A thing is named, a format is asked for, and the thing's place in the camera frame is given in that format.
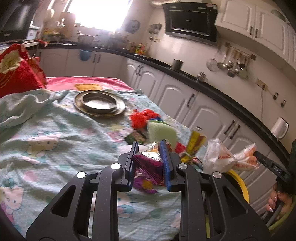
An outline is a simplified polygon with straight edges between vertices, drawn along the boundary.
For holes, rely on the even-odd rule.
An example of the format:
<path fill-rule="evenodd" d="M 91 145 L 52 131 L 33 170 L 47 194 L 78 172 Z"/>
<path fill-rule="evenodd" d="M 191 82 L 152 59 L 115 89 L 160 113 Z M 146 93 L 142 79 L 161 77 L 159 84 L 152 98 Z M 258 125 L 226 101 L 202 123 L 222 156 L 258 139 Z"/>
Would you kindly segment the right hand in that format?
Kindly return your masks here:
<path fill-rule="evenodd" d="M 267 205 L 266 205 L 266 210 L 270 213 L 273 213 L 276 207 L 276 202 L 280 200 L 281 202 L 284 203 L 279 215 L 277 216 L 276 220 L 281 219 L 289 210 L 290 207 L 293 203 L 293 198 L 284 192 L 277 191 L 277 183 L 274 184 L 273 190 L 270 193 Z"/>

